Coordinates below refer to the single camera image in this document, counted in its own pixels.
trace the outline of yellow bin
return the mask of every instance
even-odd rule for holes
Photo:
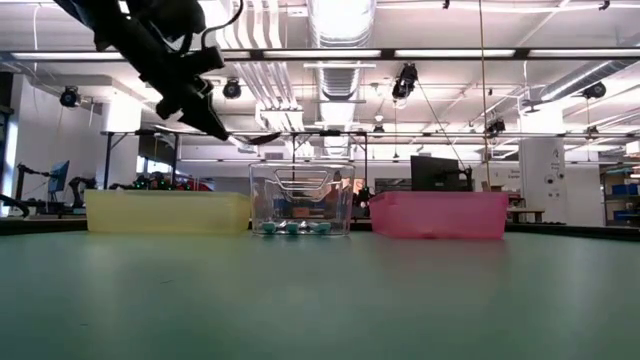
[[[251,216],[236,193],[87,190],[89,231],[143,234],[238,234]]]

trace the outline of robotic manipulator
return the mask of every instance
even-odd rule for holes
[[[201,74],[224,67],[217,47],[207,47],[206,37],[233,23],[241,7],[224,25],[207,28],[204,11],[196,0],[126,0],[129,14],[118,0],[55,0],[75,19],[93,30],[97,51],[110,46],[140,73],[163,99],[156,106],[162,119],[182,111],[178,120],[226,141],[230,134],[212,106],[213,86]],[[190,50],[194,34],[203,33],[202,47]],[[179,49],[170,44],[182,38]],[[268,143],[279,133],[247,140],[251,145]]]

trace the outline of green table surface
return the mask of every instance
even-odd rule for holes
[[[640,245],[0,237],[0,359],[638,359]]]

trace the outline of black monitor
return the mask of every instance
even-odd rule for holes
[[[411,157],[412,191],[464,191],[458,160]]]
[[[59,191],[64,191],[64,186],[67,183],[67,173],[69,172],[69,161],[61,162],[53,165],[49,174],[49,194],[55,194]]]

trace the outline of pink bin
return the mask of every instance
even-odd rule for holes
[[[373,231],[404,239],[502,240],[508,195],[386,192],[370,201]]]

